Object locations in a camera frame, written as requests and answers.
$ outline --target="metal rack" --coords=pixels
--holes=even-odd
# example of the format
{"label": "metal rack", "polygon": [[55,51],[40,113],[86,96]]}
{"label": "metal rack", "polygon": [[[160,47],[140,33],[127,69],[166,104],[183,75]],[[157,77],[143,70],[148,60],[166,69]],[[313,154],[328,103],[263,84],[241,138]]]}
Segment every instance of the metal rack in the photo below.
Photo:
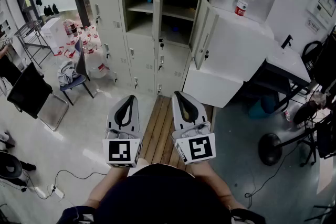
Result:
{"label": "metal rack", "polygon": [[[25,52],[28,54],[28,57],[30,58],[30,60],[33,60],[38,66],[39,68],[41,68],[40,64],[48,57],[49,54],[52,53],[51,48],[49,47],[49,45],[47,44],[47,42],[45,41],[45,39],[43,38],[43,36],[41,35],[40,32],[40,24],[42,23],[42,20],[32,20],[30,22],[27,22],[24,26],[22,26],[14,35],[18,37],[18,39],[20,40],[20,43],[23,47],[23,49],[25,50]],[[34,36],[32,36],[32,38],[29,41],[25,41],[24,39],[26,37],[28,37],[31,33],[34,33]],[[42,45],[40,38],[43,39],[44,43],[46,45]],[[35,42],[36,40],[39,41],[39,44],[34,44],[33,42]],[[29,52],[29,47],[33,46],[33,47],[39,47],[39,49],[34,52],[34,54],[32,55]],[[43,49],[49,49],[50,52],[41,60],[40,63],[38,63],[34,56]]]}

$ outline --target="blue chair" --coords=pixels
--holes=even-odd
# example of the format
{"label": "blue chair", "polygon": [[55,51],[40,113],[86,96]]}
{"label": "blue chair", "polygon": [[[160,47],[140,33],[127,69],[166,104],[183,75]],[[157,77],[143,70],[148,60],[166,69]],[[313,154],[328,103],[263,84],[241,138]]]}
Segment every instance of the blue chair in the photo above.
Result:
{"label": "blue chair", "polygon": [[69,99],[69,97],[67,96],[65,91],[68,90],[68,89],[72,89],[73,87],[81,85],[81,84],[83,84],[84,88],[88,91],[89,95],[92,98],[94,98],[93,95],[91,94],[91,92],[89,91],[88,87],[85,85],[86,79],[88,79],[90,81],[90,78],[89,78],[89,76],[86,72],[86,68],[85,68],[85,58],[84,58],[83,44],[82,44],[81,38],[79,38],[79,40],[76,42],[75,49],[77,51],[79,51],[79,59],[78,59],[78,62],[76,64],[75,70],[78,74],[80,74],[80,76],[77,77],[77,78],[74,78],[72,83],[59,87],[59,89],[63,92],[63,94],[68,99],[68,101],[70,102],[71,105],[74,105],[74,104]]}

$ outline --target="bottle label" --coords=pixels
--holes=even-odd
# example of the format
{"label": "bottle label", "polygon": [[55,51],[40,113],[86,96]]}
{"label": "bottle label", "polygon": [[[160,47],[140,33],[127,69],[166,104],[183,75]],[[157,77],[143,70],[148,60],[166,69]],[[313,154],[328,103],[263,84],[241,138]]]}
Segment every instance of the bottle label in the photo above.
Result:
{"label": "bottle label", "polygon": [[235,13],[239,16],[243,16],[245,14],[246,8],[247,8],[247,4],[238,0]]}

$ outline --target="gray floor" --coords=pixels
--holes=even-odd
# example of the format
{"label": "gray floor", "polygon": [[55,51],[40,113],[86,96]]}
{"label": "gray floor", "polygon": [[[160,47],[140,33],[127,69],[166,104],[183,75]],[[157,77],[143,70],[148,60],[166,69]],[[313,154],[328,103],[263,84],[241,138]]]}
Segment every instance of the gray floor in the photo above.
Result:
{"label": "gray floor", "polygon": [[[290,102],[288,110],[292,116],[300,106]],[[266,133],[275,133],[284,142],[303,132],[303,129],[298,130],[294,124],[287,122],[281,112],[267,119],[252,120],[247,111],[248,104],[245,102],[231,103],[218,111],[214,128],[216,158],[211,160],[212,167],[246,207],[249,199],[244,197],[245,193],[259,189],[280,165],[266,166],[261,162],[258,156],[259,139]],[[282,159],[296,146],[293,143],[284,147]],[[268,224],[303,223],[306,218],[323,213],[316,209],[312,211],[313,205],[327,205],[334,200],[335,176],[332,183],[317,195],[319,159],[314,166],[299,166],[308,153],[308,146],[299,145],[286,157],[278,174],[253,196],[250,209],[263,215]]]}

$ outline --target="locker door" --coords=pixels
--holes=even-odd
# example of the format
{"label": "locker door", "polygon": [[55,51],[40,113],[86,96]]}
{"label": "locker door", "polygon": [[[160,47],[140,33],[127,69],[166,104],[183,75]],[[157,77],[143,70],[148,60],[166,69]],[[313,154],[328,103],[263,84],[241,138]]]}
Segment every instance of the locker door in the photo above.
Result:
{"label": "locker door", "polygon": [[172,97],[174,91],[179,91],[182,80],[179,78],[167,78],[158,75],[156,78],[156,90],[158,95]]}
{"label": "locker door", "polygon": [[145,94],[154,94],[154,74],[132,69],[134,89]]}
{"label": "locker door", "polygon": [[111,75],[115,86],[133,90],[132,77],[130,69],[114,69],[111,71]]}
{"label": "locker door", "polygon": [[110,69],[114,67],[128,68],[128,61],[122,34],[113,34],[107,30],[99,30],[99,38]]}
{"label": "locker door", "polygon": [[122,32],[118,0],[90,0],[93,17],[98,18],[99,30]]}
{"label": "locker door", "polygon": [[157,73],[182,79],[188,54],[189,49],[165,42],[163,50],[159,49]]}
{"label": "locker door", "polygon": [[132,68],[154,73],[153,41],[148,38],[128,36],[127,43]]}
{"label": "locker door", "polygon": [[219,15],[207,0],[199,0],[196,19],[194,22],[191,47],[197,70],[201,68],[202,62],[209,56],[209,43],[216,28]]}

